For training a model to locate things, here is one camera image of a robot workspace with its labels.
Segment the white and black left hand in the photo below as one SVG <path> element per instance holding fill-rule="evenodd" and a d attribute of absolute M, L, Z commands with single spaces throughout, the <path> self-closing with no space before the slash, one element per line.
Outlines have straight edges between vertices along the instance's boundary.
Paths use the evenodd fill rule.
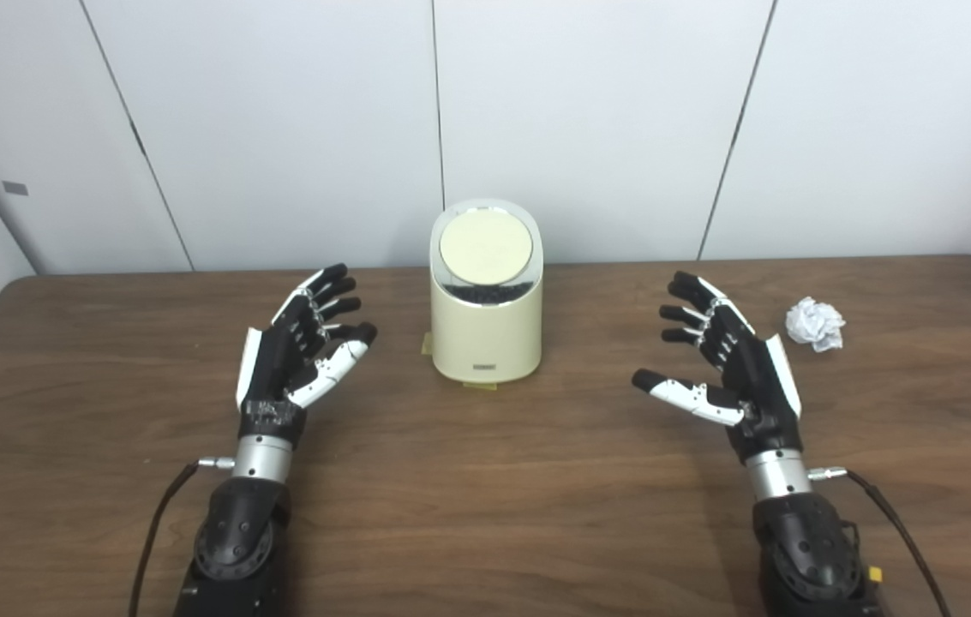
<path fill-rule="evenodd" d="M 335 323 L 363 305 L 351 295 L 356 286 L 344 263 L 323 268 L 288 294 L 269 327 L 249 328 L 236 386 L 239 437 L 297 448 L 309 407 L 343 381 L 378 337 L 368 321 Z"/>

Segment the white and black right hand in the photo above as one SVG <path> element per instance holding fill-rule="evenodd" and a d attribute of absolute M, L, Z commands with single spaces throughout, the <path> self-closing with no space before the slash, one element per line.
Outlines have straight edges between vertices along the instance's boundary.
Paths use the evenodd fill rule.
<path fill-rule="evenodd" d="M 638 390 L 727 429 L 743 464 L 765 452 L 804 452 L 801 398 L 782 337 L 760 338 L 716 286 L 677 271 L 667 285 L 686 305 L 662 305 L 660 316 L 680 327 L 662 331 L 667 343 L 688 344 L 721 376 L 719 386 L 638 368 Z"/>

